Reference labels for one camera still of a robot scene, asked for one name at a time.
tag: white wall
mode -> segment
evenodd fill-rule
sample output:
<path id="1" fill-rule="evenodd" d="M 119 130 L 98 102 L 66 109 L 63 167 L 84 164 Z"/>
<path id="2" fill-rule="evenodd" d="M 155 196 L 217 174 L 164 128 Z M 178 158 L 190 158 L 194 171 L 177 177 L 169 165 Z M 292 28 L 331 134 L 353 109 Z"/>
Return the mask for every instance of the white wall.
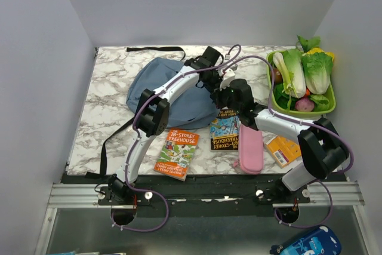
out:
<path id="1" fill-rule="evenodd" d="M 70 0 L 96 45 L 295 44 L 333 0 Z"/>
<path id="2" fill-rule="evenodd" d="M 0 253 L 33 254 L 94 48 L 69 0 L 0 0 Z"/>
<path id="3" fill-rule="evenodd" d="M 349 175 L 359 180 L 369 219 L 382 241 L 382 0 L 335 0 L 316 34 L 338 55 L 332 81 L 336 129 L 354 149 Z"/>

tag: marble surface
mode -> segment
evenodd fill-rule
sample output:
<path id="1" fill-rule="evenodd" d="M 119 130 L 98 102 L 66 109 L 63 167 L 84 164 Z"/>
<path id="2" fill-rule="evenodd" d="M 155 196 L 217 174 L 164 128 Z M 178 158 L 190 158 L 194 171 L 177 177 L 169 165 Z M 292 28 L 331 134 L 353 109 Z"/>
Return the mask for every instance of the marble surface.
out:
<path id="1" fill-rule="evenodd" d="M 201 55 L 205 46 L 183 46 L 186 58 Z M 215 47 L 223 55 L 230 47 Z M 274 50 L 286 49 L 281 46 L 244 46 L 241 56 L 259 55 L 266 57 Z M 101 47 L 95 62 L 91 83 L 81 116 L 67 173 L 85 174 L 87 171 L 98 172 L 101 147 L 106 138 L 122 124 L 133 117 L 133 112 L 126 105 L 126 96 L 130 84 L 139 70 L 155 57 L 180 60 L 180 52 L 125 51 L 125 47 Z M 245 78 L 252 88 L 256 101 L 266 104 L 268 85 L 266 64 L 257 59 L 247 59 L 239 63 L 235 72 L 237 78 Z M 211 152 L 209 127 L 192 130 L 200 135 L 195 157 L 188 174 L 237 174 L 243 173 L 239 167 L 233 167 L 238 158 L 237 152 Z M 164 144 L 167 132 L 158 136 L 150 146 L 139 174 L 157 174 L 153 171 L 156 159 Z M 263 133 L 266 142 L 273 134 Z M 124 162 L 127 148 L 131 143 L 131 127 L 107 144 L 107 173 L 114 173 Z M 286 168 L 279 168 L 272 157 L 264 150 L 264 168 L 262 173 L 285 173 L 295 167 L 300 160 Z"/>

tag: black strap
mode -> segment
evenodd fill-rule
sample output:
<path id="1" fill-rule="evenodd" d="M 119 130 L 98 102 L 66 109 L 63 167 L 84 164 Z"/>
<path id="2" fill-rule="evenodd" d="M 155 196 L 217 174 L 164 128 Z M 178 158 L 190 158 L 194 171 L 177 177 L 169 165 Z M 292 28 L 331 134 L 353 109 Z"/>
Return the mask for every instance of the black strap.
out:
<path id="1" fill-rule="evenodd" d="M 142 50 L 156 50 L 156 51 L 163 51 L 163 52 L 181 51 L 183 52 L 183 58 L 181 59 L 181 61 L 186 57 L 186 52 L 184 52 L 184 50 L 179 46 L 143 47 L 143 48 L 127 47 L 126 48 L 126 52 L 134 52 L 134 51 L 142 51 Z"/>
<path id="2" fill-rule="evenodd" d="M 121 131 L 126 130 L 129 125 L 133 123 L 134 117 L 129 119 L 123 126 L 121 126 L 118 130 L 116 130 L 110 137 L 108 137 L 102 145 L 101 150 L 101 163 L 100 163 L 100 173 L 91 173 L 87 172 L 85 177 L 88 179 L 99 179 L 106 175 L 107 170 L 107 155 L 106 155 L 106 142 L 110 140 L 116 134 L 119 134 Z"/>

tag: yellow bell pepper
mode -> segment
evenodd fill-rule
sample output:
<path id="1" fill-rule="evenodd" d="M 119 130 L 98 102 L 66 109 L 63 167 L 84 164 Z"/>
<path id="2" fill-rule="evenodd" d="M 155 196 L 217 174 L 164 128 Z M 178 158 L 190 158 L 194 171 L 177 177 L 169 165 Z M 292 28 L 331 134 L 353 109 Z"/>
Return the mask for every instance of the yellow bell pepper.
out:
<path id="1" fill-rule="evenodd" d="M 325 52 L 323 49 L 321 48 L 312 48 L 310 49 L 306 54 L 308 55 L 312 55 L 314 53 L 325 53 L 326 55 L 332 57 L 332 60 L 333 60 L 333 63 L 334 63 L 334 59 L 335 59 L 335 55 L 332 53 L 332 52 Z"/>

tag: green basket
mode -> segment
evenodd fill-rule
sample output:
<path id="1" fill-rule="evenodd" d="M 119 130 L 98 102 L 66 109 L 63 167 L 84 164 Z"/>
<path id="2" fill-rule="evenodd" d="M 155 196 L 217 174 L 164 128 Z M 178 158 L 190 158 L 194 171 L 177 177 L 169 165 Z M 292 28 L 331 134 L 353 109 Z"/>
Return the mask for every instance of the green basket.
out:
<path id="1" fill-rule="evenodd" d="M 268 62 L 271 63 L 273 61 L 273 55 L 275 52 L 283 52 L 283 51 L 285 51 L 285 50 L 279 50 L 279 51 L 274 51 L 274 52 L 269 53 L 267 56 Z M 269 87 L 271 85 L 270 75 L 271 75 L 271 73 L 270 73 L 270 69 L 268 67 L 267 77 L 268 77 L 268 86 Z M 273 93 L 272 93 L 272 103 L 273 103 L 273 108 L 280 113 L 284 113 L 284 114 L 290 115 L 290 116 L 296 116 L 297 118 L 310 118 L 310 117 L 314 117 L 314 116 L 321 116 L 325 113 L 330 113 L 335 109 L 336 102 L 335 102 L 334 91 L 333 91 L 333 87 L 332 87 L 331 83 L 329 84 L 329 88 L 326 91 L 326 93 L 324 94 L 324 96 L 326 98 L 328 98 L 328 100 L 329 100 L 329 109 L 328 110 L 322 110 L 320 112 L 300 112 L 298 110 L 289 110 L 288 111 L 286 109 L 283 109 L 282 107 L 280 107 L 276 103 L 275 95 L 273 95 Z"/>

